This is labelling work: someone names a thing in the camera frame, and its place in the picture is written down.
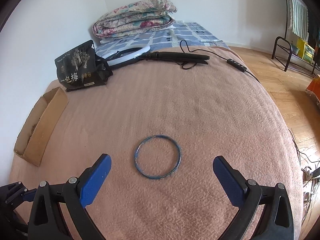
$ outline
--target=blue bangle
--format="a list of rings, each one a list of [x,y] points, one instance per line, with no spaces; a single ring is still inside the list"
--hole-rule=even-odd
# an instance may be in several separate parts
[[[174,166],[174,168],[167,174],[165,175],[162,175],[162,176],[150,176],[150,175],[147,175],[145,173],[143,173],[143,171],[140,169],[140,167],[138,166],[138,163],[137,163],[137,158],[138,158],[138,153],[139,153],[139,149],[140,147],[145,143],[147,142],[148,140],[152,139],[152,138],[163,138],[163,139],[167,139],[167,140],[170,140],[177,148],[178,150],[178,161],[176,163],[176,165]],[[157,135],[152,135],[152,136],[149,136],[147,138],[145,138],[137,147],[136,151],[134,152],[134,165],[136,166],[137,170],[145,177],[147,177],[148,179],[163,179],[167,176],[169,176],[171,173],[173,173],[174,171],[176,171],[176,169],[178,168],[179,164],[181,162],[181,148],[180,146],[177,144],[177,142],[175,140],[173,140],[171,137],[169,136],[166,136],[166,135],[162,135],[162,134],[157,134]]]

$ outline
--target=striped curtain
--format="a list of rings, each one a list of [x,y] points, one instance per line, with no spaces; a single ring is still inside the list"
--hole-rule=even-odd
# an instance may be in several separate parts
[[[299,0],[292,0],[292,21],[292,32],[307,41],[308,8]]]

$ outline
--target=folded quilt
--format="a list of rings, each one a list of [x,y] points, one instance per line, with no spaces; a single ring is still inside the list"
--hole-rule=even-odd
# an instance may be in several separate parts
[[[142,0],[100,17],[92,30],[98,38],[115,38],[162,30],[174,23],[177,9],[169,0]]]

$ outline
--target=tree illustration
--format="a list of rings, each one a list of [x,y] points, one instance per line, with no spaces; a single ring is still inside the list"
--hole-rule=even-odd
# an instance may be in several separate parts
[[[75,52],[73,53],[73,57],[71,60],[71,63],[73,66],[76,67],[76,70],[79,69],[79,67],[81,66],[81,64],[84,62],[84,66],[83,68],[87,68],[87,62],[90,58],[90,55],[87,54],[86,52],[80,51],[78,49],[75,50]]]

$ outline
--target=bed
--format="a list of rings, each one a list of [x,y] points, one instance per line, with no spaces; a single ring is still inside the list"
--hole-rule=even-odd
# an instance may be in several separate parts
[[[178,41],[188,39],[196,45],[192,49],[205,45],[245,64],[206,30],[197,34],[200,39],[194,39],[193,32],[179,30],[192,24],[152,33],[151,40],[140,36],[140,40],[113,41],[98,47],[97,53],[102,56],[135,42],[149,43],[152,50],[180,52]],[[165,33],[170,33],[170,41]],[[64,183],[107,153],[112,158],[111,172],[93,204],[87,206],[106,239],[217,239],[237,212],[212,171],[213,159],[223,155],[245,178],[260,185],[284,183],[298,239],[302,178],[279,110],[252,76],[212,55],[208,63],[186,71],[171,62],[140,61],[115,70],[105,86],[67,93],[69,103],[40,167],[15,155],[10,181],[21,180],[29,189],[38,187],[41,180]],[[57,86],[54,81],[48,90]],[[133,162],[137,145],[154,134],[174,138],[182,151],[177,171],[157,181],[143,177]],[[138,161],[145,172],[155,175],[166,172],[176,155],[170,145],[154,141],[146,145]],[[30,209],[30,203],[18,208],[26,221]],[[66,207],[62,210],[74,239],[80,239]],[[256,216],[244,239],[250,238],[257,222]]]

